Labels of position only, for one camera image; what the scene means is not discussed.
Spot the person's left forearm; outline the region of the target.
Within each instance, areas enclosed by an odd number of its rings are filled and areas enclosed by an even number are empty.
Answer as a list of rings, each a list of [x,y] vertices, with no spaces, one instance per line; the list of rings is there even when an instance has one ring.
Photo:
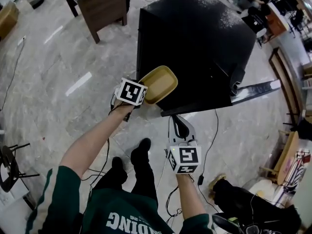
[[[82,178],[109,137],[133,109],[134,106],[130,104],[115,106],[104,120],[84,133],[70,146],[62,158],[60,166],[70,168],[79,178]]]

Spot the person's green sweatshirt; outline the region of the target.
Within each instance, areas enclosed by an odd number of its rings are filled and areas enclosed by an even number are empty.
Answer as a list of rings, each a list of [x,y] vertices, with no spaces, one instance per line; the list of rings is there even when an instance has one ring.
[[[80,183],[68,167],[49,170],[25,234],[175,234],[155,200],[123,190],[93,190],[79,223]]]

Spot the person's leg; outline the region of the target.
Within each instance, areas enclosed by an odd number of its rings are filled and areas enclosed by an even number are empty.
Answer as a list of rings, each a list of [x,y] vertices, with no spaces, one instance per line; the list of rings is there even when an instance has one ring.
[[[132,193],[149,197],[156,201],[155,178],[149,163],[148,151],[151,147],[151,140],[144,138],[139,145],[131,152],[131,164],[134,167],[136,183]]]
[[[98,181],[94,190],[114,189],[122,190],[122,185],[127,180],[127,173],[124,170],[124,164],[120,157],[112,159],[111,169]]]

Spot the dark wooden desk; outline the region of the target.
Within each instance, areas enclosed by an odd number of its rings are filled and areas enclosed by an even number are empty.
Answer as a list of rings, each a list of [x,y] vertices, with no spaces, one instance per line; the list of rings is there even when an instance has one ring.
[[[127,24],[130,0],[66,0],[74,17],[78,16],[79,7],[87,27],[95,41],[99,43],[98,31],[114,22]]]

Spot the low wooden frame bench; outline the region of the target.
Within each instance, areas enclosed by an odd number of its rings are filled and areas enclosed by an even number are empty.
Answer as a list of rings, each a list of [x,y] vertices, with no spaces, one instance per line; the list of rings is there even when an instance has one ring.
[[[281,83],[289,110],[288,115],[291,118],[291,123],[288,123],[288,125],[297,125],[303,110],[302,96],[296,82],[296,77],[291,71],[291,66],[286,61],[285,55],[279,47],[273,49],[269,58],[269,64]]]

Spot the person's right leg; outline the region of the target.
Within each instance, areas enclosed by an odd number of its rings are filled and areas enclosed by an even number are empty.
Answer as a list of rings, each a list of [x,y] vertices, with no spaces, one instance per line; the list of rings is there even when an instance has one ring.
[[[151,147],[151,140],[144,138],[139,145],[131,152],[131,164],[134,167],[136,183],[132,193],[149,197],[156,201],[155,178],[149,163],[148,151]]]

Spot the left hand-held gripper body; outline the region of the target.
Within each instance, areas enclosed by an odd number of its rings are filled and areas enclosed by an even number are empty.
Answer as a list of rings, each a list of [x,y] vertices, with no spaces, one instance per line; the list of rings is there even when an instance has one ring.
[[[133,105],[134,109],[140,108],[147,90],[148,87],[145,86],[142,81],[122,78],[111,98],[111,112],[115,109],[114,104],[116,100],[120,101],[117,107],[129,104]]]

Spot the person's left leg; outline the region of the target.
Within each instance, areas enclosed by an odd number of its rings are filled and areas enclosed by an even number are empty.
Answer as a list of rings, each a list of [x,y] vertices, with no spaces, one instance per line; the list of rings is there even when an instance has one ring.
[[[122,185],[127,180],[127,173],[124,170],[124,164],[120,157],[112,159],[111,169],[98,181],[94,190],[114,189],[122,190]]]

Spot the small round wooden table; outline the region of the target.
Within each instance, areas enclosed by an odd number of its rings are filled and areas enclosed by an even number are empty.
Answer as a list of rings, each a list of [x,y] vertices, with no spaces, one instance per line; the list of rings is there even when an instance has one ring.
[[[282,186],[298,151],[299,134],[298,131],[286,132],[279,130],[279,132],[287,136],[282,153],[273,169],[260,167],[260,170],[271,173],[272,177],[268,177],[268,179]]]

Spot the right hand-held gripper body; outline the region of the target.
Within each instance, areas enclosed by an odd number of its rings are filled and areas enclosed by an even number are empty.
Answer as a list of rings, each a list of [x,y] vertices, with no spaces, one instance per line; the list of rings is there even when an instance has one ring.
[[[202,162],[194,127],[178,115],[169,118],[167,159],[176,174],[192,174]]]

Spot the person's right forearm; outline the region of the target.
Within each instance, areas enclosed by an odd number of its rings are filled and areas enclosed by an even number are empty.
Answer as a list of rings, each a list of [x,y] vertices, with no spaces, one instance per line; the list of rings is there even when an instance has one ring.
[[[179,187],[180,204],[184,220],[191,218],[199,220],[201,218],[203,220],[202,222],[207,225],[208,215],[206,214],[190,176],[177,174],[176,179]]]

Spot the brown cardboard box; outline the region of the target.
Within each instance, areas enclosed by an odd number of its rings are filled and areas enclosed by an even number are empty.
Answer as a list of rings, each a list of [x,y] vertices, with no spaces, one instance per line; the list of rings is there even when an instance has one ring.
[[[0,10],[0,41],[4,40],[17,24],[19,13],[16,4],[12,1]]]

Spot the black round stool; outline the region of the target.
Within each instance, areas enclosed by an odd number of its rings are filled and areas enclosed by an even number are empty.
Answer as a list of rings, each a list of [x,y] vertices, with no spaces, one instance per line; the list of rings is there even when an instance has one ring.
[[[0,148],[0,169],[3,165],[7,172],[7,178],[3,178],[0,171],[0,187],[6,193],[10,192],[15,183],[20,178],[36,177],[39,174],[27,175],[19,170],[19,166],[16,160],[16,150],[30,146],[30,143],[24,145],[4,145]]]

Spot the black cloth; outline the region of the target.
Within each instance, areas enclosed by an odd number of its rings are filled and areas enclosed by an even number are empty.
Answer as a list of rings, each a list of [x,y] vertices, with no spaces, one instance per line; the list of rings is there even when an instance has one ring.
[[[312,141],[312,123],[305,118],[296,126],[295,131],[298,132],[300,139]]]

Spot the yellow plastic tray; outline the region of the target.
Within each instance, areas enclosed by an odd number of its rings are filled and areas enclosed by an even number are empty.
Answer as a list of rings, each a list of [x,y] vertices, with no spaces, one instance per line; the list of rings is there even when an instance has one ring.
[[[165,65],[159,66],[139,80],[147,86],[144,102],[153,105],[169,95],[178,85],[178,79],[171,69]]]

